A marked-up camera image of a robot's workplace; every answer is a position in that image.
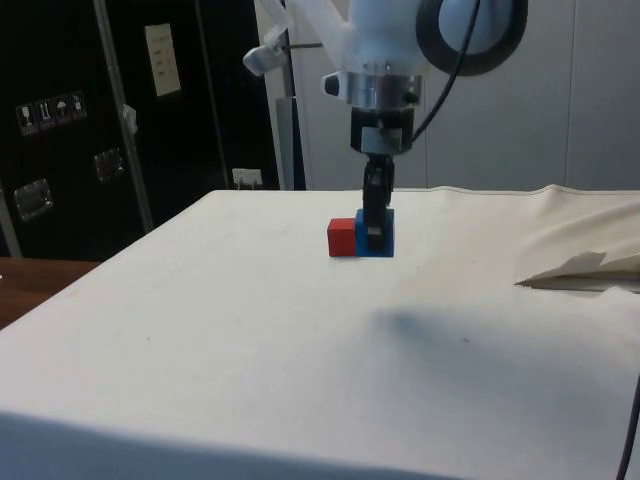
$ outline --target red block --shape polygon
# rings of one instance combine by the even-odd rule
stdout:
[[[334,218],[327,229],[330,257],[356,256],[355,218]]]

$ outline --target metal pole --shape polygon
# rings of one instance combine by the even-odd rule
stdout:
[[[126,97],[124,94],[124,86],[122,85],[122,77],[120,76],[120,67],[118,66],[118,57],[116,55],[113,44],[113,36],[111,34],[111,26],[109,25],[109,15],[105,0],[94,0],[93,7],[98,20],[98,28],[100,29],[100,38],[102,39],[102,48],[107,61],[107,70],[109,71],[109,79],[111,80],[111,89],[113,91],[113,100],[118,110],[118,120],[120,121],[120,130],[124,147],[129,160],[129,169],[133,178],[133,186],[138,200],[138,210],[142,220],[144,231],[149,233],[153,230],[153,219],[151,217],[151,208],[149,207],[149,198],[142,176],[142,168],[140,166],[140,157],[136,149],[135,139],[129,131],[124,116],[122,114]]]

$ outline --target cable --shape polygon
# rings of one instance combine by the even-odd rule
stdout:
[[[638,386],[636,387],[636,396],[633,399],[633,407],[631,409],[631,420],[629,420],[629,430],[627,431],[627,440],[624,444],[624,452],[620,460],[620,468],[616,480],[624,480],[627,476],[629,463],[631,462],[631,453],[633,452],[633,444],[636,440],[636,432],[638,431],[638,418],[640,417],[640,377],[638,378]]]
[[[473,31],[476,28],[476,22],[478,20],[478,12],[480,11],[480,2],[481,0],[476,0],[475,7],[473,9],[473,15],[471,16],[471,20],[469,22],[469,27],[467,28],[467,33],[465,34],[464,41],[462,42],[462,49],[460,50],[460,54],[458,55],[458,60],[456,60],[456,65],[453,69],[453,72],[451,72],[451,75],[449,76],[449,81],[447,82],[447,85],[444,87],[444,90],[440,94],[440,98],[438,99],[436,104],[433,106],[433,109],[431,110],[429,115],[427,115],[427,118],[424,120],[424,122],[422,122],[422,125],[418,127],[418,129],[416,130],[416,133],[413,135],[414,142],[418,140],[418,138],[420,138],[420,135],[422,135],[425,132],[425,130],[429,127],[429,125],[431,125],[431,122],[433,121],[433,119],[436,118],[436,115],[438,115],[438,112],[442,108],[442,105],[444,105],[444,102],[446,102],[447,97],[451,93],[453,84],[456,83],[456,79],[460,74],[460,70],[462,69],[464,60],[467,57],[467,52],[469,51],[469,45],[471,44],[471,37],[473,36]]]

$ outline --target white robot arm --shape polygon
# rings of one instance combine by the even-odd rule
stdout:
[[[261,0],[276,21],[265,45],[247,54],[256,75],[282,65],[278,39],[293,22],[280,0]],[[352,106],[351,147],[369,157],[364,179],[368,249],[380,252],[392,234],[387,207],[393,157],[409,151],[444,103],[458,75],[479,75],[503,63],[524,34],[528,0],[350,0],[343,19],[331,0],[288,0],[316,30],[338,72],[322,89]],[[450,74],[434,111],[414,131],[414,107],[430,65]]]

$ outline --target metal bar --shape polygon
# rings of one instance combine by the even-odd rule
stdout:
[[[11,215],[9,214],[9,208],[7,207],[7,201],[2,190],[2,184],[0,183],[0,230],[4,234],[4,238],[7,241],[9,247],[9,254],[14,258],[22,258],[22,251],[20,250],[20,243],[16,235],[13,222],[11,221]]]
[[[122,85],[122,77],[120,76],[120,67],[118,66],[118,57],[116,55],[113,43],[111,26],[109,24],[109,14],[107,12],[105,0],[94,0],[93,7],[96,12],[98,28],[100,29],[102,48],[104,50],[104,56],[107,61],[109,79],[111,80],[113,100],[118,110],[120,130],[122,132],[122,139],[124,142],[125,150],[127,152],[127,159],[129,161],[131,176],[133,178],[133,186],[136,192],[136,198],[138,200],[138,210],[140,212],[140,218],[142,220],[144,231],[146,233],[149,233],[151,230],[153,230],[151,208],[149,206],[149,198],[147,197],[147,190],[144,184],[144,177],[142,175],[142,167],[140,165],[140,157],[138,156],[138,151],[136,149],[135,139],[129,131],[129,127],[127,126],[127,123],[122,114],[124,105],[126,104],[127,100],[124,94],[124,86]]]
[[[222,133],[220,132],[220,120],[218,118],[218,108],[216,106],[216,96],[213,91],[213,77],[211,76],[211,63],[209,62],[209,49],[207,48],[207,39],[204,33],[204,23],[202,22],[202,9],[200,8],[200,0],[194,0],[194,6],[196,11],[196,17],[198,19],[198,31],[200,34],[200,43],[202,45],[202,56],[204,57],[204,67],[207,72],[207,86],[209,89],[209,102],[211,103],[211,110],[213,111],[213,122],[215,123],[214,129],[216,136],[218,137],[218,155],[220,156],[220,163],[222,164],[222,173],[224,174],[224,186],[229,189],[229,170],[227,169],[227,162],[224,158],[224,148],[222,147]]]

